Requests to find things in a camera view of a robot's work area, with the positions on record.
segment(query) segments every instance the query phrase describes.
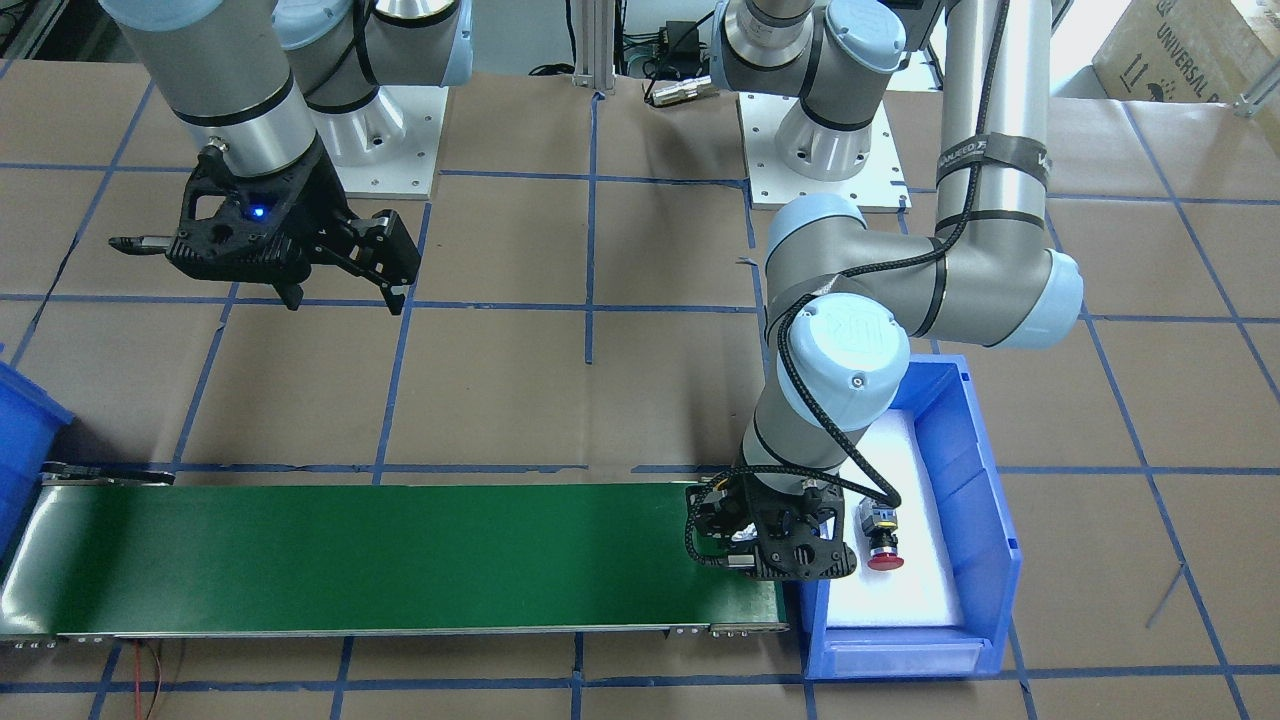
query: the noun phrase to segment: cardboard box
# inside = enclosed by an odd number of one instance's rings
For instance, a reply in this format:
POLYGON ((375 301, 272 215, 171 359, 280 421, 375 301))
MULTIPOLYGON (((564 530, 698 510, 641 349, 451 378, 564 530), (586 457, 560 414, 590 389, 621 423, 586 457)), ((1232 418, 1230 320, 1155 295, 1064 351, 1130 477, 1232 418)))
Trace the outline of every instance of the cardboard box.
MULTIPOLYGON (((1107 95, 1234 102, 1280 55, 1280 0, 1133 0, 1093 56, 1107 95)), ((1280 152, 1280 97, 1254 117, 1280 152)))

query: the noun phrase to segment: white mounting plate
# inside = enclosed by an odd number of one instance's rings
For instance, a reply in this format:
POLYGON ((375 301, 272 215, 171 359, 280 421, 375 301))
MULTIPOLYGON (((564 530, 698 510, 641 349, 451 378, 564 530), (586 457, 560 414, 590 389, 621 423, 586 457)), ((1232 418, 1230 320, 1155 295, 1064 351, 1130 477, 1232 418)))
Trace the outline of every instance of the white mounting plate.
POLYGON ((338 167, 338 178, 348 197, 430 200, 449 88, 388 86, 387 91, 404 111, 403 145, 381 163, 338 167))
POLYGON ((896 213, 904 204, 911 206, 883 104, 872 120, 872 151, 867 155, 867 164, 856 176, 838 182, 806 178, 782 161, 773 136, 795 104, 795 97, 778 95, 741 92, 737 96, 742 150, 751 178, 751 208, 776 210, 801 195, 815 192, 850 197, 864 213, 896 213))

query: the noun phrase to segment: metal pole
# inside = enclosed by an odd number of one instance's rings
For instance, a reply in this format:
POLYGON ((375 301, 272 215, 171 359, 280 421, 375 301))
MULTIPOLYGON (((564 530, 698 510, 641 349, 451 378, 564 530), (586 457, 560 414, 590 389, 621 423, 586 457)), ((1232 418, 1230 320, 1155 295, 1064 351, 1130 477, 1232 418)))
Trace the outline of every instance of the metal pole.
POLYGON ((579 36, 573 85, 613 94, 613 13, 617 0, 580 0, 573 28, 579 36))
POLYGON ((1280 87, 1280 58, 1276 58, 1262 77, 1235 100, 1235 114, 1252 118, 1262 109, 1262 104, 1280 87))

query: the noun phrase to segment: black cable tie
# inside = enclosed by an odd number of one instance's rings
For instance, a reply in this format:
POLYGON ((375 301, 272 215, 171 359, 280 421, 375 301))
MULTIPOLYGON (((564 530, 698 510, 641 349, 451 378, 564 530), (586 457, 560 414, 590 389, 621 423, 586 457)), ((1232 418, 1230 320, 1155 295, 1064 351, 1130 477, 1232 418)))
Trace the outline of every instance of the black cable tie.
POLYGON ((938 156, 937 182, 969 165, 997 164, 1021 170, 1044 187, 1053 170, 1053 160, 1044 143, 1023 136, 992 132, 963 140, 938 156))

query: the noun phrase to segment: white foam insert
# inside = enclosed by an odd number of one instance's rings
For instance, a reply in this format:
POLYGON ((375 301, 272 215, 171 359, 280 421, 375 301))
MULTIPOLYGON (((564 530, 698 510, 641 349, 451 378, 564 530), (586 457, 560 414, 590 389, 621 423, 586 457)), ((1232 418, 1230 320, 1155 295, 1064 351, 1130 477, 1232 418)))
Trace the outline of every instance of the white foam insert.
MULTIPOLYGON (((942 524, 933 484, 920 457, 911 413, 890 410, 872 423, 858 450, 902 496, 897 509, 899 553, 905 564, 887 573, 867 566, 867 537, 856 524, 861 496, 845 492, 845 542, 858 552, 858 570, 831 582, 827 626, 831 628, 936 628, 964 623, 951 561, 942 539, 942 524)), ((846 460, 844 478, 872 486, 867 475, 846 460)))

